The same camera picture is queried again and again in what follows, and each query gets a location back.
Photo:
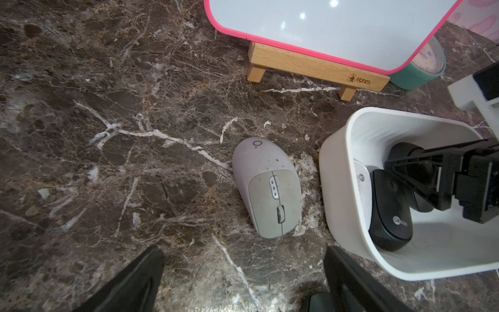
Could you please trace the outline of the small white mouse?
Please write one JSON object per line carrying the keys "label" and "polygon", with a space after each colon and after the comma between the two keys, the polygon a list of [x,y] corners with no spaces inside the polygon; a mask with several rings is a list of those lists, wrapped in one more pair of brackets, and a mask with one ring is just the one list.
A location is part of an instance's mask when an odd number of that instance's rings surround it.
{"label": "small white mouse", "polygon": [[354,159],[354,168],[356,172],[359,197],[361,199],[361,208],[363,220],[367,230],[370,230],[372,221],[372,181],[367,167],[357,159]]}

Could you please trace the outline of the black mouse rounded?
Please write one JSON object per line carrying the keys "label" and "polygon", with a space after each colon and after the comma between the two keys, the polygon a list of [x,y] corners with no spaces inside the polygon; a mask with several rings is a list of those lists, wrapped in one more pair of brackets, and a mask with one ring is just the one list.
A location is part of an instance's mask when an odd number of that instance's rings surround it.
{"label": "black mouse rounded", "polygon": [[[415,144],[399,142],[391,148],[387,160],[392,161],[394,159],[416,156],[423,154],[424,152],[424,148],[421,148]],[[412,165],[403,165],[397,168],[395,168],[394,165],[391,165],[385,166],[385,169],[388,169],[391,174],[399,172],[405,177],[409,176],[410,178],[413,178],[418,182],[425,184],[425,186],[429,186],[434,182],[434,167],[432,164],[423,165],[417,163]],[[413,191],[412,188],[408,187],[407,185],[405,185],[405,192],[412,209],[417,210],[420,213],[430,213],[435,209],[434,206],[430,204],[430,202]]]}

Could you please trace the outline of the black mouse with logo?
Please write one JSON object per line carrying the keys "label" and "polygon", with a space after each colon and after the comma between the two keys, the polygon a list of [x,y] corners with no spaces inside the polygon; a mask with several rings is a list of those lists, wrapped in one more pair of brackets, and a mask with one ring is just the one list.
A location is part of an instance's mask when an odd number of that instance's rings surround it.
{"label": "black mouse with logo", "polygon": [[382,169],[370,174],[372,181],[372,221],[369,235],[373,243],[388,252],[405,247],[413,237],[413,223],[405,186]]}

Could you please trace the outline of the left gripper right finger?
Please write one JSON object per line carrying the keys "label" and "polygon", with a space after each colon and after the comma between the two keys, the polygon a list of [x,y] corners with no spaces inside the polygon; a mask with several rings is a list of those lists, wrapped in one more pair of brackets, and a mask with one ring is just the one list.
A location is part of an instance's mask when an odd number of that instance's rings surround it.
{"label": "left gripper right finger", "polygon": [[329,246],[324,271],[334,311],[411,311],[346,252]]}

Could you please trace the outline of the grey computer mouse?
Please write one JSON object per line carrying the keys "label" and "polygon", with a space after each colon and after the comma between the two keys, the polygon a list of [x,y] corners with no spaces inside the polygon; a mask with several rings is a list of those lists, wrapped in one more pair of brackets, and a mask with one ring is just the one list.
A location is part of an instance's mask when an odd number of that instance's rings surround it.
{"label": "grey computer mouse", "polygon": [[233,153],[233,175],[258,234],[273,239],[301,219],[301,185],[290,157],[273,142],[252,137]]}

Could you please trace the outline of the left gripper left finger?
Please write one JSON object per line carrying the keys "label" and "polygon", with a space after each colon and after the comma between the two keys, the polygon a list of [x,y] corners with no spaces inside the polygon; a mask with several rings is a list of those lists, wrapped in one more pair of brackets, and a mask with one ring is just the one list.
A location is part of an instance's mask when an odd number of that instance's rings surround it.
{"label": "left gripper left finger", "polygon": [[75,311],[152,311],[166,257],[148,247]]}

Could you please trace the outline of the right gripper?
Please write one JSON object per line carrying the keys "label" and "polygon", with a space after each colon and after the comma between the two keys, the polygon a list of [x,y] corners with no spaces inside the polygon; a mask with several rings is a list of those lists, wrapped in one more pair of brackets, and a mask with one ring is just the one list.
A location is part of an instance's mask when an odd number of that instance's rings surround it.
{"label": "right gripper", "polygon": [[434,207],[450,207],[455,198],[463,217],[484,224],[498,216],[498,63],[451,84],[454,105],[478,109],[493,139],[432,149],[400,142],[390,150],[384,169]]}

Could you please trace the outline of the white storage box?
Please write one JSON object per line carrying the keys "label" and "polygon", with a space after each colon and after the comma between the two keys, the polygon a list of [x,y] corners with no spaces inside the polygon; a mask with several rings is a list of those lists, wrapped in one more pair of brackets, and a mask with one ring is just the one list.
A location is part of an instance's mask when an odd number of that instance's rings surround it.
{"label": "white storage box", "polygon": [[319,154],[327,226],[393,276],[498,268],[498,141],[462,122],[367,107]]}

